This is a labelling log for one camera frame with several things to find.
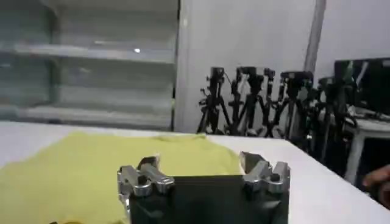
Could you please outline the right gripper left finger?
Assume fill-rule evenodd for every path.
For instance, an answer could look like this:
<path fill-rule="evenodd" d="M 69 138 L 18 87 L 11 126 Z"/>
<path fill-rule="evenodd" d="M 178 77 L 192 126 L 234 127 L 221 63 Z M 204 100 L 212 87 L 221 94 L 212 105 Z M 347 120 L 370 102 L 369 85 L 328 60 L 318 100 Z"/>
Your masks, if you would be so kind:
<path fill-rule="evenodd" d="M 175 179 L 159 170 L 160 156 L 147 156 L 136 167 L 121 166 L 117 171 L 118 194 L 122 197 L 148 197 L 155 189 L 168 194 Z"/>

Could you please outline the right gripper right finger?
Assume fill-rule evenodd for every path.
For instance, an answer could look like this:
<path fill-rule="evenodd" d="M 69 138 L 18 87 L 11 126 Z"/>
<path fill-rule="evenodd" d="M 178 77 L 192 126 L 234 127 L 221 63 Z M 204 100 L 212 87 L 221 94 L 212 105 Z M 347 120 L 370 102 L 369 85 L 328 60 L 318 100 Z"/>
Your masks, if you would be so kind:
<path fill-rule="evenodd" d="M 244 170 L 244 184 L 252 191 L 266 191 L 271 194 L 284 194 L 290 189 L 290 167 L 278 161 L 273 166 L 261 155 L 241 151 L 239 161 Z"/>

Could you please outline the person's hand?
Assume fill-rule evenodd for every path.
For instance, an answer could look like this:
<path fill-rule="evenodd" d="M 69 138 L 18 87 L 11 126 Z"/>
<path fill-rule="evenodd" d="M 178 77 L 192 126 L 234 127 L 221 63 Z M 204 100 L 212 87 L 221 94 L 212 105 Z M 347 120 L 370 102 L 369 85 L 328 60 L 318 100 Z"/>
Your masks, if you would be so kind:
<path fill-rule="evenodd" d="M 389 209 L 389 164 L 369 172 L 362 184 L 373 199 Z"/>

